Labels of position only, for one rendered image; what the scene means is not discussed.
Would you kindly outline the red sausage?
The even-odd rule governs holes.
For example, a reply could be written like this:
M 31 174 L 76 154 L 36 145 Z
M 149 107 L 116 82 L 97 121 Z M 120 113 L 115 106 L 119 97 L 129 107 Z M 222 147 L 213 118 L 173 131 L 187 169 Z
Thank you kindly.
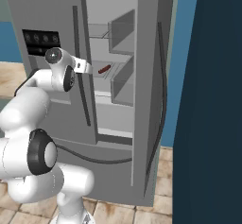
M 103 73 L 107 72 L 110 68 L 111 68 L 111 65 L 108 64 L 108 65 L 106 65 L 105 67 L 99 69 L 99 70 L 98 70 L 98 73 L 99 73 L 99 74 L 103 74 Z

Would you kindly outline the grey fridge door bin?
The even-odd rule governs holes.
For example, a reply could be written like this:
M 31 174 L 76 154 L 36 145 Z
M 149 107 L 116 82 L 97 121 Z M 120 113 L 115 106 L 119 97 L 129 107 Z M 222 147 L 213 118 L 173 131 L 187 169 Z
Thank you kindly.
M 134 18 L 132 9 L 108 22 L 109 51 L 113 54 L 134 53 Z
M 111 79 L 113 104 L 133 106 L 133 56 L 120 63 Z

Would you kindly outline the grey fridge drawer front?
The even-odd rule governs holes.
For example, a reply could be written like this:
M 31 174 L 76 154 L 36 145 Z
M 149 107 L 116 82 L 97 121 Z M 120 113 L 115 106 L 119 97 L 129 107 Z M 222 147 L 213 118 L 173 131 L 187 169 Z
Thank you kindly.
M 59 138 L 55 138 L 54 141 L 56 144 L 63 144 L 64 142 L 83 144 L 79 142 L 65 141 Z M 98 141 L 96 145 L 131 150 L 131 145 L 112 143 L 104 140 Z M 93 191 L 87 195 L 88 198 L 118 203 L 131 202 L 132 190 L 130 183 L 132 160 L 122 164 L 96 164 L 82 160 L 59 148 L 58 152 L 59 163 L 76 165 L 93 171 L 95 175 L 95 185 Z

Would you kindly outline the dark blue tall cupboard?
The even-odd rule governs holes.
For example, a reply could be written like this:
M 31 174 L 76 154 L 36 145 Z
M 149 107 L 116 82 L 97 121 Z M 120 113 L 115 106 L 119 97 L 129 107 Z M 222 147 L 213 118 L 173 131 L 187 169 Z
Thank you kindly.
M 173 224 L 242 224 L 242 0 L 198 0 L 173 147 Z

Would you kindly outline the grey fridge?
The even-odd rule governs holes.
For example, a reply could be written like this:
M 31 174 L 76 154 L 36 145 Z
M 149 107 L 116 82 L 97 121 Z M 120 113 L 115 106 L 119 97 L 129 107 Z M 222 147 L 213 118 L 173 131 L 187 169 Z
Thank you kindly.
M 173 0 L 8 0 L 26 80 L 0 111 L 13 199 L 150 205 Z

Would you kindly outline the grey open fridge door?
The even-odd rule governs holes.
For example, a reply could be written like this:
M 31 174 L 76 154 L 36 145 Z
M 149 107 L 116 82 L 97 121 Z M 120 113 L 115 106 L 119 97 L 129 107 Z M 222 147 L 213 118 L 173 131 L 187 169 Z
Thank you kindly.
M 134 205 L 153 204 L 157 148 L 146 188 L 146 170 L 162 114 L 162 75 L 157 23 L 162 22 L 165 64 L 173 0 L 138 0 L 134 54 L 134 129 L 131 185 Z

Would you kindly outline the grey fridge door with dispenser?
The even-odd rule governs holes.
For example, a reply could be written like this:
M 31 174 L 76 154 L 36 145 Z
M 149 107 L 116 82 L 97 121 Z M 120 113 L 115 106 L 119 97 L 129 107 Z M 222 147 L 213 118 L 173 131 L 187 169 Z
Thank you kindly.
M 28 73 L 35 68 L 46 69 L 48 65 L 43 57 L 32 56 L 27 52 L 23 34 L 25 29 L 57 31 L 60 47 L 75 56 L 73 6 L 78 6 L 80 58 L 91 59 L 86 0 L 8 0 L 8 3 L 23 64 Z M 78 75 L 75 75 L 75 84 L 70 92 L 50 95 L 50 111 L 42 121 L 41 128 L 53 138 L 94 145 L 97 123 L 93 77 L 82 74 L 82 80 L 91 126 L 86 124 Z

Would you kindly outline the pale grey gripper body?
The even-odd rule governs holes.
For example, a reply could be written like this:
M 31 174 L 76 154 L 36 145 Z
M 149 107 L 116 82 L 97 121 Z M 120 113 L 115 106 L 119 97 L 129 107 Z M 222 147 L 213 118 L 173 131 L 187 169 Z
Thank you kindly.
M 80 61 L 81 73 L 82 74 L 92 74 L 93 66 L 86 60 Z

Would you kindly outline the clear fridge shelf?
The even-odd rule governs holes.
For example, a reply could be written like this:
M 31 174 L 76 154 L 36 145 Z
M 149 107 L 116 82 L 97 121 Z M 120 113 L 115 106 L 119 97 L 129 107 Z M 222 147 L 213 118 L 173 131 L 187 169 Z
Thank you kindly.
M 106 67 L 107 65 L 110 65 L 110 68 L 103 72 L 102 74 L 99 74 L 98 71 L 101 70 L 102 68 Z M 120 61 L 99 61 L 99 60 L 94 60 L 93 61 L 93 76 L 95 78 L 111 78 L 112 75 L 116 72 L 116 70 L 124 66 L 124 62 Z
M 88 24 L 89 37 L 92 39 L 107 39 L 109 37 L 109 27 L 105 24 Z

